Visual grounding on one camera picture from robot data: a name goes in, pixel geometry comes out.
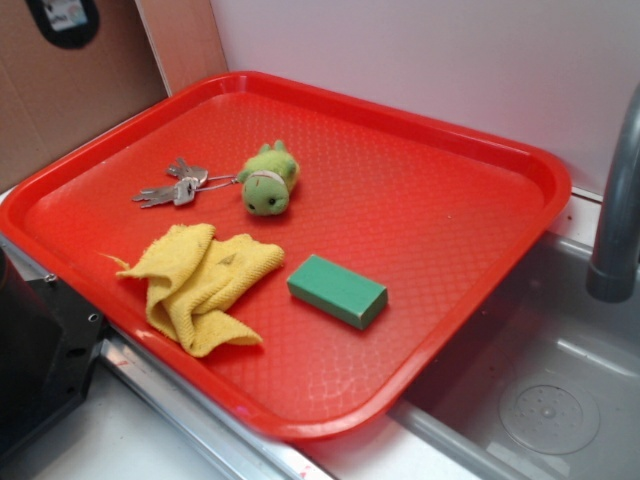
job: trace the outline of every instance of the yellow cloth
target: yellow cloth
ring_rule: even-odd
[[[149,279],[146,314],[149,323],[179,342],[194,357],[218,345],[254,345],[262,338],[227,315],[253,284],[282,266],[284,251],[249,235],[220,242],[207,224],[174,225],[118,277]]]

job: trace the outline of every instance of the sink basin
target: sink basin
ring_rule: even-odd
[[[392,415],[483,478],[638,478],[640,295],[589,297],[589,253],[545,234]]]

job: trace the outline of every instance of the key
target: key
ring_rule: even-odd
[[[146,201],[145,204],[140,205],[140,208],[155,207],[169,202],[180,206],[193,201],[197,188],[198,180],[187,177],[171,187],[145,188],[132,200],[134,202]]]
[[[169,165],[169,168],[167,168],[167,173],[169,175],[178,177],[179,180],[182,180],[184,178],[195,178],[197,181],[196,188],[207,183],[209,172],[206,169],[198,167],[196,165],[189,166],[182,157],[178,157],[176,159],[176,162],[178,162],[178,165],[172,164]]]

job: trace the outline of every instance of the gray faucet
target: gray faucet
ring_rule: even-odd
[[[605,302],[633,293],[640,254],[640,85],[620,130],[604,192],[587,291]]]

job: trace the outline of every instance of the tray rim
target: tray rim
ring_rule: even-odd
[[[565,167],[557,157],[537,147],[292,80],[259,72],[241,71],[216,75],[201,80],[177,95],[159,102],[108,130],[48,167],[36,172],[14,188],[0,205],[0,230],[28,256],[72,284],[79,293],[88,299],[94,298],[96,292],[99,291],[98,286],[92,285],[83,278],[78,278],[74,274],[74,270],[69,265],[66,265],[64,260],[56,258],[55,255],[48,252],[44,244],[31,238],[20,229],[21,212],[28,211],[28,208],[25,208],[25,202],[29,206],[34,205],[47,193],[56,190],[69,179],[75,178],[98,164],[104,158],[105,149],[111,152],[109,155],[112,155],[153,131],[158,126],[157,122],[164,123],[169,121],[175,116],[209,100],[214,95],[256,93],[275,100],[295,104],[296,102],[292,102],[292,92],[295,92],[296,99],[302,98],[307,102],[306,105],[314,106],[319,113],[339,116],[342,120],[396,136],[399,135],[412,141],[416,141],[415,136],[412,135],[416,135],[416,132],[425,135],[424,130],[427,129],[428,133],[434,135],[437,141],[437,145],[433,145],[431,142],[429,142],[429,145],[447,151],[452,151],[451,148],[454,146],[460,147],[463,145],[467,152],[460,153],[460,151],[456,150],[455,153],[518,173],[532,180],[540,188],[544,196],[544,206],[536,216],[536,221],[529,224],[505,251],[500,260],[483,273],[482,279],[490,278],[492,281],[476,282],[449,312],[448,315],[453,312],[460,320],[453,326],[453,333],[447,335],[448,338],[464,324],[466,318],[477,307],[477,302],[469,302],[466,299],[471,297],[486,298],[515,263],[544,233],[553,219],[564,208],[570,197],[571,180]],[[135,134],[134,140],[131,140],[130,136],[127,137],[126,142],[120,138],[123,136],[120,132],[125,129],[129,131],[129,134],[131,132]],[[99,150],[100,155],[97,155],[95,150]],[[491,162],[487,162],[486,158],[482,156],[489,154],[492,155]],[[517,162],[514,157],[528,161]],[[119,304],[110,305],[104,309],[104,313],[116,326],[126,323],[126,319],[132,315],[138,316],[138,312],[127,308],[126,305]],[[429,335],[429,338],[437,336],[439,329],[449,331],[452,329],[452,324],[443,325],[443,322],[440,322],[436,329],[432,331],[432,334]],[[430,353],[432,352],[432,345],[430,345],[429,338],[424,339],[400,365],[385,383],[384,388],[377,391],[364,404],[353,411],[322,422],[291,421],[273,412],[265,411],[261,404],[247,398],[245,394],[242,398],[242,404],[245,408],[249,407],[247,408],[248,412],[246,415],[238,414],[238,412],[235,412],[235,414],[259,431],[287,440],[322,438],[350,430],[384,413],[402,394],[402,391],[410,381],[428,364],[434,355]],[[141,347],[160,358],[169,368],[184,376],[187,381],[197,388],[199,387],[197,386],[198,374],[196,372],[199,369],[210,372],[198,363],[195,363],[195,365],[200,365],[200,367],[194,367],[195,360],[186,353],[184,354],[186,358],[173,358],[168,363],[167,355],[170,354],[171,357],[174,357],[174,355],[166,348],[163,348],[162,345],[145,344],[141,345]],[[230,398],[238,398],[238,395],[242,394],[242,390],[215,375],[213,377],[209,382],[214,384],[216,390],[222,392],[223,395],[228,395]],[[208,392],[203,391],[203,393],[211,397]],[[230,409],[228,402],[220,403]]]

